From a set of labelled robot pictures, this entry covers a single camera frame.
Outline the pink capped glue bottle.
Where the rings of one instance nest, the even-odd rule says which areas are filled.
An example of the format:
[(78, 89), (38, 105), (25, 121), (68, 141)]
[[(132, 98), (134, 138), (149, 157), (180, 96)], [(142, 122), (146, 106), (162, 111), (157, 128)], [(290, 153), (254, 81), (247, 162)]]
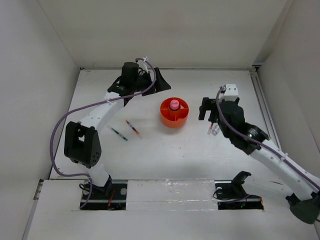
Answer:
[(180, 102), (177, 99), (172, 99), (170, 101), (169, 108), (172, 111), (178, 111), (180, 109), (180, 107), (181, 107)]

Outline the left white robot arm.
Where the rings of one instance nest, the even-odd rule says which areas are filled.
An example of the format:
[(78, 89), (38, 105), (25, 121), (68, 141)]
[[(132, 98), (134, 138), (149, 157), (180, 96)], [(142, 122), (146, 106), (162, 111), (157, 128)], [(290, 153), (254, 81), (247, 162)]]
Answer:
[(70, 121), (66, 125), (64, 155), (84, 167), (94, 185), (95, 194), (100, 198), (107, 198), (112, 191), (111, 176), (101, 160), (101, 131), (138, 93), (147, 96), (171, 89), (159, 68), (155, 67), (152, 71), (149, 68), (150, 65), (141, 59), (125, 62), (120, 76), (107, 89), (103, 103), (80, 121)]

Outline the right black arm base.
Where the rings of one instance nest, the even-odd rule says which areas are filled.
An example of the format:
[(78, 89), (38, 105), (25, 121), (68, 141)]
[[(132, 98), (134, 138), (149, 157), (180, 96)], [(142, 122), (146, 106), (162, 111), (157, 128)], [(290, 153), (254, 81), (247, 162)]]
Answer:
[(239, 172), (232, 180), (215, 180), (212, 198), (217, 200), (218, 210), (264, 210), (262, 198), (246, 193), (243, 184), (252, 174)]

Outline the clear blue spray bottle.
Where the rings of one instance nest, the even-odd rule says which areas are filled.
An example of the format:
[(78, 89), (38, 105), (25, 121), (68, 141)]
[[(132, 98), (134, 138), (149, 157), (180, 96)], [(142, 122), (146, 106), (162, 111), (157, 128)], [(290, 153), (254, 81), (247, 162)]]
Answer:
[(211, 130), (211, 134), (214, 135), (214, 136), (217, 136), (220, 132), (220, 127), (218, 124), (214, 124), (212, 126), (212, 130)]

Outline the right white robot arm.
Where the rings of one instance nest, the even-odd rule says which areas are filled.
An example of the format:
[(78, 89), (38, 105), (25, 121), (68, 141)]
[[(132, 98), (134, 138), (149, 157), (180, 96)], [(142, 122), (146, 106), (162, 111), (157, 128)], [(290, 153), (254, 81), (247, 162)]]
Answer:
[(320, 216), (320, 179), (307, 172), (281, 151), (259, 127), (245, 121), (244, 110), (235, 101), (205, 97), (199, 107), (202, 121), (210, 111), (209, 122), (218, 124), (223, 136), (237, 149), (259, 161), (276, 174), (292, 191), (286, 197), (291, 213), (306, 224)]

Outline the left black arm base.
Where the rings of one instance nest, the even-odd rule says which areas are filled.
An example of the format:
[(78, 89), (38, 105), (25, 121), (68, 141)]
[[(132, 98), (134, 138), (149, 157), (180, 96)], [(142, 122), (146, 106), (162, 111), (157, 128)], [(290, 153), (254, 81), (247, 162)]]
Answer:
[(82, 190), (80, 209), (84, 211), (124, 211), (127, 204), (128, 180), (109, 178), (103, 187), (93, 185), (90, 194), (90, 183), (79, 184)]

